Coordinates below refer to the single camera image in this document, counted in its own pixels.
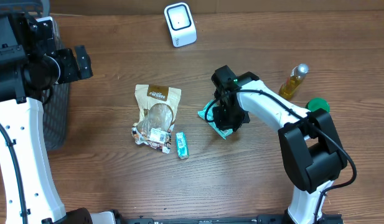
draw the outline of green lid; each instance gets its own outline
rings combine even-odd
[[[319,108],[322,108],[323,110],[326,110],[327,112],[330,112],[330,106],[328,102],[325,99],[322,98],[313,98],[311,99],[305,106],[310,111],[315,111]]]

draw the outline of white plastic device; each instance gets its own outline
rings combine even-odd
[[[196,27],[189,6],[184,3],[169,5],[164,10],[174,47],[181,47],[197,40]]]

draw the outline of wooden table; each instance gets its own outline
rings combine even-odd
[[[293,185],[278,136],[251,117],[223,140],[197,111],[214,70],[251,71],[274,91],[292,68],[311,68],[293,103],[325,98],[358,178],[325,200],[345,223],[384,223],[384,11],[194,15],[197,42],[173,48],[164,16],[58,17],[66,46],[84,44],[94,77],[72,84],[67,142],[50,152],[67,210],[125,217],[245,217],[283,213]],[[182,89],[175,132],[190,158],[135,145],[136,84]],[[348,180],[344,169],[337,183]],[[5,221],[0,171],[0,223]]]

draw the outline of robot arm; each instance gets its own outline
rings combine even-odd
[[[249,122],[248,113],[253,113],[278,132],[284,169],[295,185],[285,217],[291,223],[314,223],[321,191],[330,187],[347,165],[345,156],[308,125],[313,123],[341,145],[330,115],[324,110],[310,112],[286,101],[251,72],[237,77],[224,66],[215,71],[212,81],[217,87],[215,101],[219,101],[213,108],[213,122],[219,129],[236,131]],[[309,138],[317,138],[318,143],[307,147],[305,140]],[[323,200],[317,219],[322,216],[322,204]]]

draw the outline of cable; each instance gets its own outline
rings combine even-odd
[[[50,99],[52,98],[53,95],[54,95],[54,88],[51,86],[49,88],[48,98],[42,103],[42,106],[45,106],[47,103],[49,103],[49,101],[50,101]]]
[[[9,148],[9,152],[11,153],[12,157],[12,162],[13,162],[13,167],[15,170],[15,175],[16,175],[16,181],[17,181],[17,189],[19,191],[19,198],[20,198],[20,207],[22,211],[22,219],[23,219],[23,224],[27,224],[27,208],[26,208],[26,200],[24,198],[24,190],[23,190],[23,181],[22,181],[22,176],[20,173],[20,168],[19,168],[19,162],[17,161],[15,149],[13,148],[13,143],[11,141],[11,138],[5,131],[4,127],[0,124],[0,132],[2,136],[4,136],[4,139],[6,141],[6,145]]]
[[[284,108],[288,113],[290,113],[291,115],[295,116],[296,118],[298,119],[306,119],[306,118],[303,118],[302,116],[298,115],[296,112],[293,111],[293,109],[291,108],[288,108],[284,103],[282,103],[279,99],[277,99],[276,97],[274,97],[273,95],[270,95],[269,93],[267,92],[264,92],[263,90],[235,90],[235,91],[231,91],[231,92],[228,92],[224,95],[221,95],[220,97],[218,97],[217,99],[215,99],[214,101],[211,102],[211,104],[207,107],[207,110],[205,111],[205,114],[204,114],[204,120],[208,123],[210,122],[214,122],[214,120],[208,120],[207,119],[207,115],[208,115],[208,110],[218,101],[222,100],[223,98],[225,98],[226,96],[229,96],[229,95],[232,95],[232,94],[236,94],[236,93],[258,93],[258,94],[261,94],[261,95],[264,95],[264,96],[267,96],[268,98],[271,98],[273,101],[275,101],[279,106],[281,106],[282,108]],[[317,205],[316,205],[316,209],[315,209],[315,213],[314,213],[314,224],[318,224],[319,221],[317,220],[317,215],[319,213],[319,209],[321,207],[321,203],[322,203],[322,200],[323,200],[323,196],[326,195],[326,192],[332,190],[332,189],[338,189],[338,188],[341,188],[341,187],[345,187],[345,186],[348,186],[350,184],[352,184],[356,177],[357,177],[357,170],[356,170],[356,166],[355,166],[355,163],[354,161],[352,160],[352,158],[348,155],[348,153],[341,147],[339,146],[333,139],[331,139],[328,135],[326,135],[326,133],[324,133],[322,130],[320,130],[318,127],[316,127],[314,124],[310,123],[310,122],[307,122],[307,124],[313,129],[315,130],[317,133],[319,133],[322,137],[326,138],[327,140],[329,140],[348,160],[348,162],[350,163],[351,165],[351,168],[352,168],[352,178],[348,181],[346,181],[345,183],[342,183],[342,184],[337,184],[337,185],[333,185],[333,186],[330,186],[326,189],[324,189],[322,192],[321,192],[321,195],[319,196],[319,200],[317,201]]]

